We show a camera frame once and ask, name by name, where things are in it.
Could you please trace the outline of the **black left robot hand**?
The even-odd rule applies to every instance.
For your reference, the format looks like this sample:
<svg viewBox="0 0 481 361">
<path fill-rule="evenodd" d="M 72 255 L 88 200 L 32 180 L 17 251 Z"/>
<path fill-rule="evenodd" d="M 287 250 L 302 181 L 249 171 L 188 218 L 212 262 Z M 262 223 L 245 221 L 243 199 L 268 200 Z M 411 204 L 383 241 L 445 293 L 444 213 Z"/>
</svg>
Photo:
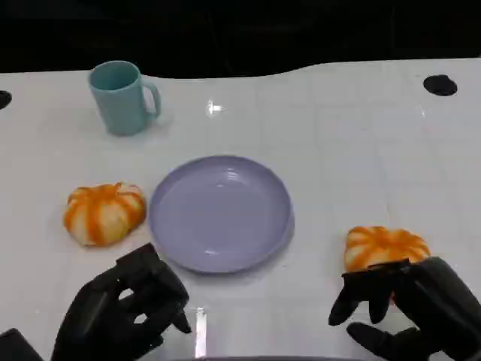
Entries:
<svg viewBox="0 0 481 361">
<path fill-rule="evenodd" d="M 152 244 L 126 254 L 86 283 L 56 336 L 53 360 L 137 360 L 174 326 L 192 331 L 184 308 L 189 294 Z"/>
</svg>

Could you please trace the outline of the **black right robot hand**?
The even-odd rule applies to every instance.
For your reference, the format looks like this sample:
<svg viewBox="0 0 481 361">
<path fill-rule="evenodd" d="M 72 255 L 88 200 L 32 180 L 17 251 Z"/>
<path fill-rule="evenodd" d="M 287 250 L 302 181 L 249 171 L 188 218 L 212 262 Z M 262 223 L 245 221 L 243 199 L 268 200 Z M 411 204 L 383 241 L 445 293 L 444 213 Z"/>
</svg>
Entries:
<svg viewBox="0 0 481 361">
<path fill-rule="evenodd" d="M 385 360 L 427 360 L 437 352 L 453 360 L 480 358 L 480 303 L 440 257 L 380 263 L 342 278 L 328 323 L 344 323 L 367 302 L 371 322 L 352 322 L 346 331 L 372 354 Z M 395 334 L 375 328 L 390 304 L 414 325 Z"/>
</svg>

